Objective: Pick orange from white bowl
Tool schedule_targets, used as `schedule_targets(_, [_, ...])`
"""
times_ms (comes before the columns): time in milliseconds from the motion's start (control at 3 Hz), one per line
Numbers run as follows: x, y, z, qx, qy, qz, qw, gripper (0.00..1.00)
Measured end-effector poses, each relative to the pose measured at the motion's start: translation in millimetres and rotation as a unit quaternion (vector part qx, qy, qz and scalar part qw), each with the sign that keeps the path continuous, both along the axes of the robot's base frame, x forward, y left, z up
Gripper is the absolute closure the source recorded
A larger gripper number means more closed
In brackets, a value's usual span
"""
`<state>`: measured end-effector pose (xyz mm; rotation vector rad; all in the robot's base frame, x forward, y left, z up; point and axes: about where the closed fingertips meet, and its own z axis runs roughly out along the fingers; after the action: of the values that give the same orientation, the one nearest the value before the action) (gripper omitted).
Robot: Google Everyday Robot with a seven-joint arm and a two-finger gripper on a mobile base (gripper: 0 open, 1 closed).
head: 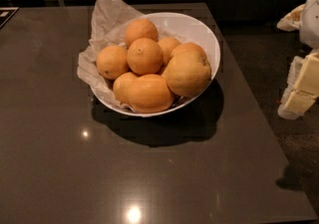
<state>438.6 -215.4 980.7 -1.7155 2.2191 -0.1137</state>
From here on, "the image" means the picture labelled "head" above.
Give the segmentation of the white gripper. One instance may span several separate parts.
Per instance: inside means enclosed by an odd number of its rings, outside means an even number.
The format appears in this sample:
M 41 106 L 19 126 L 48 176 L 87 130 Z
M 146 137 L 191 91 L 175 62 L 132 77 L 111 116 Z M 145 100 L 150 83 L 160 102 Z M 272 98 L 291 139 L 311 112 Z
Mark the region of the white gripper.
M 286 32 L 299 29 L 300 41 L 319 49 L 319 0 L 307 0 L 286 14 L 277 23 Z M 319 98 L 319 53 L 305 58 L 296 56 L 290 64 L 287 88 L 280 100 L 278 114 L 286 119 L 303 116 Z

